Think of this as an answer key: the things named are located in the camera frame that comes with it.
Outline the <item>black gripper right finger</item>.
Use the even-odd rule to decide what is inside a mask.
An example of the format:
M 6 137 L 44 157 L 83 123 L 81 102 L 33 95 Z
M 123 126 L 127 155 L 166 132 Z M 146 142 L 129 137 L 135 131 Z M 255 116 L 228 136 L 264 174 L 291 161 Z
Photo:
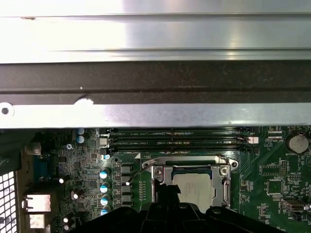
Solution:
M 282 230 L 238 214 L 230 209 L 210 207 L 204 214 L 190 203 L 181 202 L 177 185 L 167 186 L 167 207 L 177 233 L 281 233 Z

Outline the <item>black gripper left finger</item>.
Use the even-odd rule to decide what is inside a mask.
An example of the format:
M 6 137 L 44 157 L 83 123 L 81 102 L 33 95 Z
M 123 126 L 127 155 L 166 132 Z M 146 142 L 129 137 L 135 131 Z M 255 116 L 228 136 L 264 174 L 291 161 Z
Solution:
M 166 233 L 169 220 L 169 186 L 155 186 L 157 199 L 139 212 L 120 207 L 84 225 L 85 233 Z

